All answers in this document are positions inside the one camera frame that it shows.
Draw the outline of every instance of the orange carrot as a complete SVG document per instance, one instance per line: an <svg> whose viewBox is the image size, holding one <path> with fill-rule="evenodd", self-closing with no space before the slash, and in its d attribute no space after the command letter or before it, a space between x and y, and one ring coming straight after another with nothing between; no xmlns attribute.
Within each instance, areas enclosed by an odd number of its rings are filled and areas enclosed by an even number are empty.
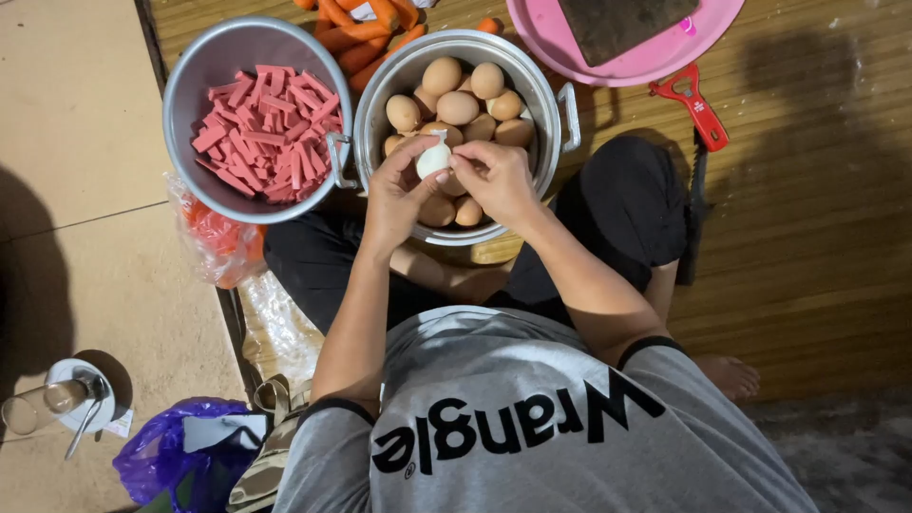
<svg viewBox="0 0 912 513"><path fill-rule="evenodd" d="M412 28L409 32L405 33L405 36L394 46L389 52L383 54L383 57L375 60L366 68L360 70L355 74L354 77L348 79L348 85L352 89L363 92L364 89L368 86L371 77L374 76L374 73L377 73L377 70L380 68L380 65L383 64L388 58L398 52L402 47L406 46L408 43L418 39L421 36L424 36L425 27L424 25L417 25Z"/></svg>
<svg viewBox="0 0 912 513"><path fill-rule="evenodd" d="M373 62L388 43L389 34L375 37L366 43L346 50L336 59L336 62L339 63L342 71L345 71L346 76L351 77Z"/></svg>
<svg viewBox="0 0 912 513"><path fill-rule="evenodd" d="M351 16L342 10L342 7L339 7L336 0L320 0L320 10L326 10L329 19L333 20L336 26L352 26L355 24L355 20L351 19Z"/></svg>
<svg viewBox="0 0 912 513"><path fill-rule="evenodd" d="M368 2L377 16L377 21L382 23L390 33L399 28L399 13L389 0L368 0Z"/></svg>
<svg viewBox="0 0 912 513"><path fill-rule="evenodd" d="M494 34L497 36L497 33L501 31L501 26L494 20L494 18L484 18L475 30L481 30L482 32L487 32L488 34Z"/></svg>
<svg viewBox="0 0 912 513"><path fill-rule="evenodd" d="M339 4L339 7L342 7L349 13L354 11L357 7L364 5L368 0L336 0L336 3Z"/></svg>
<svg viewBox="0 0 912 513"><path fill-rule="evenodd" d="M388 35L389 31L386 26L378 21L370 21L359 25L337 26L316 36L316 40L326 47L330 53L335 53L359 43Z"/></svg>
<svg viewBox="0 0 912 513"><path fill-rule="evenodd" d="M314 26L314 36L326 32L332 27L333 20L329 19L329 15L326 13L326 11L323 9L316 11L316 25Z"/></svg>
<svg viewBox="0 0 912 513"><path fill-rule="evenodd" d="M418 24L418 9L411 0L389 0L399 13L399 24L406 30L411 30Z"/></svg>

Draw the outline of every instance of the purple plastic bag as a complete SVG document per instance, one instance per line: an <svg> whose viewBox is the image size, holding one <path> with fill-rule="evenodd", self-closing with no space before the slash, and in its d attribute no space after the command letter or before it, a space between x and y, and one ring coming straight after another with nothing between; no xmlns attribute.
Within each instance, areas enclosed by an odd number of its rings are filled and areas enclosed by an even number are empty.
<svg viewBox="0 0 912 513"><path fill-rule="evenodd" d="M185 454L183 452L183 417L193 416L204 419L228 414L247 414L249 410L241 401L228 401L218 397L192 397L184 399L171 408L152 417L120 450L111 462L120 473L120 482L137 503L149 504L162 490L171 492L174 511L216 511L224 510L228 492L256 456L255 451L243 450L225 445L207 447ZM217 462L233 476L224 492L224 501L213 497L212 490L206 489L207 475L212 463ZM176 488L188 472L197 474L193 482L191 504L181 508Z"/></svg>

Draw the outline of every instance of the wrangle logo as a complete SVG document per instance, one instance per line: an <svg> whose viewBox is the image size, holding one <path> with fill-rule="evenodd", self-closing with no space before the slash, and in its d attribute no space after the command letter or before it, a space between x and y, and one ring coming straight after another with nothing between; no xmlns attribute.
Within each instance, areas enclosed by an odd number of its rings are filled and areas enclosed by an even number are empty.
<svg viewBox="0 0 912 513"><path fill-rule="evenodd" d="M608 371L610 395L604 395L585 380L583 380L583 384L586 386L586 412L588 418L588 426L586 428L588 429L587 442L589 444L605 442L604 414L607 414L618 425L629 431L627 408L624 405L625 397L629 397L634 404L652 418L659 417L665 413L665 406L643 392L614 369L609 369ZM554 401L550 397L537 393L513 404L516 418L519 420L520 431L523 432L526 448L541 445L553 438L555 426L557 431L562 434L579 433L586 429L583 427L583 422L570 397L570 392L566 388L562 388L557 390L556 393L557 400L564 411L565 419L563 422L551 424L547 427L545 425L551 422L555 409ZM443 420L442 414L447 408L455 408L459 411L465 406L466 402L462 399L455 397L441 399L430 406L427 417L415 417L415 429L404 425L377 438L374 443L382 451L371 457L374 461L374 466L380 472L387 474L399 472L406 468L411 462L417 436L419 470L425 476L432 476L433 466L428 424L435 430L433 444L437 448L438 460L458 459L469 454L479 438L482 440L482 447L495 455L516 454L523 450L509 406L497 411L503 427L503 440L494 440L491 433L491 421L489 421L486 412L474 411L478 433L470 425L471 415L460 414L455 420ZM532 410L536 406L542 409L542 414L533 418ZM462 440L458 445L450 445L447 442L447 437L452 433L462 435Z"/></svg>

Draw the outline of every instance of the gray t-shirt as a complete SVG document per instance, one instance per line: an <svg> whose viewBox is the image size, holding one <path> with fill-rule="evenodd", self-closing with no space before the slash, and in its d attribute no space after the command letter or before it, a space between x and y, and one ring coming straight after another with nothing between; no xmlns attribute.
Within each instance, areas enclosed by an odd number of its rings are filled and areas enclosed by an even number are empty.
<svg viewBox="0 0 912 513"><path fill-rule="evenodd" d="M388 345L379 419L312 405L274 512L816 511L671 339L615 369L549 319L447 307Z"/></svg>

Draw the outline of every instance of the hand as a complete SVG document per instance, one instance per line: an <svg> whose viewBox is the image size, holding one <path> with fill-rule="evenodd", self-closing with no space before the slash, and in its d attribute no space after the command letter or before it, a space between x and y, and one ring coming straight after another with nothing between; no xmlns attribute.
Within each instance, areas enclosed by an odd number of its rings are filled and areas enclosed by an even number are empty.
<svg viewBox="0 0 912 513"><path fill-rule="evenodd" d="M488 171L476 169L469 159L483 162ZM520 235L544 209L532 187L529 156L522 148L472 141L453 149L450 166L487 215Z"/></svg>
<svg viewBox="0 0 912 513"><path fill-rule="evenodd" d="M450 178L448 170L440 170L419 182L414 166L409 165L439 141L436 135L409 138L370 176L362 250L389 258L409 238L421 206Z"/></svg>

